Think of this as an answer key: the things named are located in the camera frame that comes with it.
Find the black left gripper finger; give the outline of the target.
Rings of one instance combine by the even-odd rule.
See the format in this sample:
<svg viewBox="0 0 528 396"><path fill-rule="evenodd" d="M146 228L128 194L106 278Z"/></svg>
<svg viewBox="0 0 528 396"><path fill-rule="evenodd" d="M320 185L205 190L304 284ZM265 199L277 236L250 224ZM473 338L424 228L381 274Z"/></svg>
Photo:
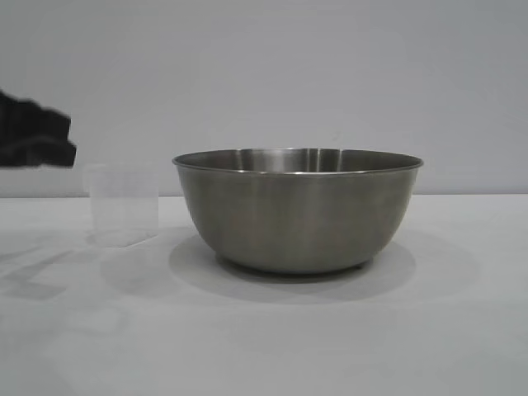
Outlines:
<svg viewBox="0 0 528 396"><path fill-rule="evenodd" d="M35 101L12 97L1 91L1 142L46 137L66 141L71 118Z"/></svg>
<svg viewBox="0 0 528 396"><path fill-rule="evenodd" d="M53 140L27 140L1 147L1 167L73 167L77 147Z"/></svg>

